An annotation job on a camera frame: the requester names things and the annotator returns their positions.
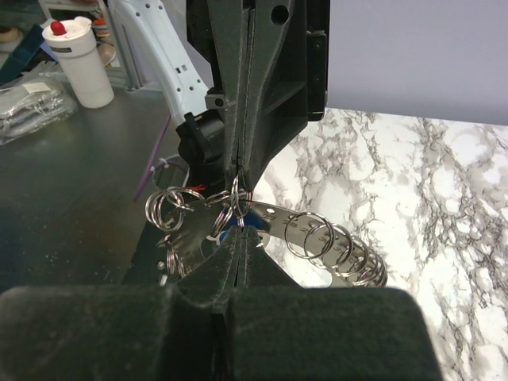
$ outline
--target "white marble countertop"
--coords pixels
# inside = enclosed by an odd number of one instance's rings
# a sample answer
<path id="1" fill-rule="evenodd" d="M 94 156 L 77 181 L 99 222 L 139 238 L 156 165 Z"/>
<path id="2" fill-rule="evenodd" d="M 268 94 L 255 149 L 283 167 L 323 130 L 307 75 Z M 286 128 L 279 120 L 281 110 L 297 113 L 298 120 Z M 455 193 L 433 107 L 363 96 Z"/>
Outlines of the white marble countertop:
<path id="1" fill-rule="evenodd" d="M 255 199 L 311 210 L 386 261 L 425 316 L 447 380 L 508 379 L 508 127 L 327 110 L 276 158 Z M 329 282 L 271 242 L 300 284 Z"/>

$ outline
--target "red lid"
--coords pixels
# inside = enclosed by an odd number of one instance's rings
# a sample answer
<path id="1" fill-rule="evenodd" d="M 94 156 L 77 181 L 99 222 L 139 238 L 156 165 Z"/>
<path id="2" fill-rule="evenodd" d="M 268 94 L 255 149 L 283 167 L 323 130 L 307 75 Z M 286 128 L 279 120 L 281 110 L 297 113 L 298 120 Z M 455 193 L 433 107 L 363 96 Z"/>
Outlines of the red lid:
<path id="1" fill-rule="evenodd" d="M 51 31 L 55 36 L 63 36 L 65 33 L 67 33 L 67 30 L 65 30 L 64 24 L 62 24 L 60 21 L 54 21 L 50 25 Z"/>

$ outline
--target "red wire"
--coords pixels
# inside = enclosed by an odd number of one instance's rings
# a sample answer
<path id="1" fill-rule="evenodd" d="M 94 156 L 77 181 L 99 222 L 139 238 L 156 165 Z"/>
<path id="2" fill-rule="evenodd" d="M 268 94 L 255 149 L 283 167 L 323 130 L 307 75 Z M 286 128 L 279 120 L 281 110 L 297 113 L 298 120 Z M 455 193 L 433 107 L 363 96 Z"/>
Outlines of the red wire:
<path id="1" fill-rule="evenodd" d="M 193 190 L 193 191 L 203 191 L 205 190 L 205 186 L 203 184 L 199 184 L 196 187 L 187 187 L 187 189 Z"/>

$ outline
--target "clear plastic bag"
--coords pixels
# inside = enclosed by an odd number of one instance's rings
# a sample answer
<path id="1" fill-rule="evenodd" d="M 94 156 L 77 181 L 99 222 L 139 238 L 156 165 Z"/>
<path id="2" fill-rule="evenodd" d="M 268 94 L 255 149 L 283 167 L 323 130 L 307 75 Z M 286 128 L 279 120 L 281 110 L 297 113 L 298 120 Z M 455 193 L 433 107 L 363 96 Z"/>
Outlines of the clear plastic bag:
<path id="1" fill-rule="evenodd" d="M 0 145 L 67 119 L 78 106 L 56 79 L 32 73 L 0 88 Z"/>

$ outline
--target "dark gray table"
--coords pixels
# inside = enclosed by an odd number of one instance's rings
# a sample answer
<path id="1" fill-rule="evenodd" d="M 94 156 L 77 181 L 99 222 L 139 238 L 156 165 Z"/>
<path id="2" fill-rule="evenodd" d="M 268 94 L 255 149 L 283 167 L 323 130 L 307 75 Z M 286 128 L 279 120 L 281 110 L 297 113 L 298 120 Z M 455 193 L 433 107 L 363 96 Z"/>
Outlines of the dark gray table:
<path id="1" fill-rule="evenodd" d="M 158 92 L 116 90 L 0 147 L 0 292 L 14 285 L 119 283 L 145 222 L 133 192 L 167 115 Z M 176 152 L 175 129 L 161 155 Z"/>

